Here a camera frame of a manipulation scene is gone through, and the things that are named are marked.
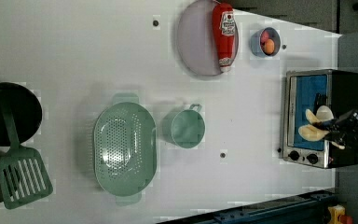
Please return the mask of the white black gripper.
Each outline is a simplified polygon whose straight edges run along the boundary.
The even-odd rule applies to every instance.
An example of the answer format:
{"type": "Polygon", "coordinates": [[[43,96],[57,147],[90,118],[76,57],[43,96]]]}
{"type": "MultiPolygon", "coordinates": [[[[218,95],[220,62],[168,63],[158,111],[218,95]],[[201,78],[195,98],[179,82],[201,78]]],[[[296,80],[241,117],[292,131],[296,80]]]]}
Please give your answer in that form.
{"type": "Polygon", "coordinates": [[[313,123],[317,129],[335,131],[329,133],[324,140],[339,149],[351,148],[358,150],[358,111],[351,110],[341,115],[336,122],[326,121],[313,123]]]}

